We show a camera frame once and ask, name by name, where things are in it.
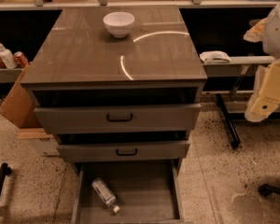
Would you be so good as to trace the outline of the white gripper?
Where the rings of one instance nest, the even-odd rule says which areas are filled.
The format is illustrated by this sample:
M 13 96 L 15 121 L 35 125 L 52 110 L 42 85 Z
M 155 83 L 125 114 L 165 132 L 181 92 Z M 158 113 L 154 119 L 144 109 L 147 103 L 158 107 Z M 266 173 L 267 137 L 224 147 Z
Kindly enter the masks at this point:
M 267 19 L 252 20 L 251 28 L 245 32 L 244 40 L 257 43 L 262 40 Z M 261 122 L 280 105 L 280 61 L 267 68 L 260 66 L 255 74 L 254 90 L 245 109 L 245 118 L 250 122 Z

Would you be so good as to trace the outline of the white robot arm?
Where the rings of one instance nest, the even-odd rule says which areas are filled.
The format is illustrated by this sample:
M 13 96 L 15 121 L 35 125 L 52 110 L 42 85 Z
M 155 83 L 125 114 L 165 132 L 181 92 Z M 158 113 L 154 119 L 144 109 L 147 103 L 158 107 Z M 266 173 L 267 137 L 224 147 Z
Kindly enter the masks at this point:
M 261 122 L 280 106 L 280 1 L 264 20 L 263 51 L 275 58 L 267 67 L 260 66 L 255 74 L 254 91 L 245 110 L 245 118 Z

